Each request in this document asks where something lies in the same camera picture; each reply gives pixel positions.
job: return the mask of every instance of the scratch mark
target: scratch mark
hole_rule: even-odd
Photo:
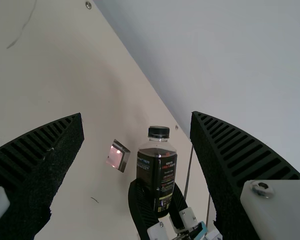
[[[90,197],[90,198],[92,198],[93,200],[95,200],[97,203],[99,203],[95,198],[93,198],[92,196]]]
[[[38,0],[34,0],[34,5],[33,5],[33,8],[32,8],[32,10],[31,10],[31,12],[30,12],[30,16],[29,16],[29,18],[27,19],[27,21],[23,24],[22,29],[21,29],[21,31],[20,31],[20,33],[19,33],[19,36],[17,36],[16,39],[15,39],[12,43],[10,43],[10,45],[7,46],[6,49],[9,49],[9,48],[11,48],[13,45],[15,45],[15,44],[17,43],[17,41],[19,40],[19,38],[21,37],[21,35],[22,35],[22,33],[23,33],[25,27],[26,27],[27,24],[30,22],[30,19],[31,19],[31,17],[32,17],[32,14],[33,14],[34,11],[35,11],[35,8],[36,8],[36,5],[37,5],[37,1],[38,1]]]

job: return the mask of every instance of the gray ceiling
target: gray ceiling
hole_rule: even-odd
[[[94,1],[186,134],[202,111],[300,171],[300,0]]]

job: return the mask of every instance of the white wall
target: white wall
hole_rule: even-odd
[[[51,220],[35,239],[137,239],[128,187],[148,126],[171,128],[182,191],[191,143],[175,130],[176,121],[95,5],[88,10],[81,0],[38,0],[20,39],[7,49],[34,2],[0,0],[0,146],[77,112],[85,136],[53,200]],[[131,150],[124,173],[106,164],[114,139]],[[207,186],[202,192],[208,200]],[[193,202],[205,216],[207,206]]]
[[[182,129],[228,121],[300,171],[300,0],[94,0]]]

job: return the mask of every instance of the small square mirror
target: small square mirror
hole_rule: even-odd
[[[125,171],[129,156],[130,151],[115,139],[111,145],[106,163],[123,173]]]

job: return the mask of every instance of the beige wall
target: beige wall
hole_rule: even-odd
[[[176,121],[95,5],[88,10],[82,0],[39,0],[20,39],[7,49],[34,2],[0,1],[0,146],[77,112],[85,135],[53,200],[51,220],[35,239],[137,239],[128,187],[148,126],[170,127],[182,191],[191,143],[175,130]],[[114,139],[131,150],[125,173],[106,164]],[[188,201],[205,220],[208,193],[200,180],[204,199],[190,187]]]

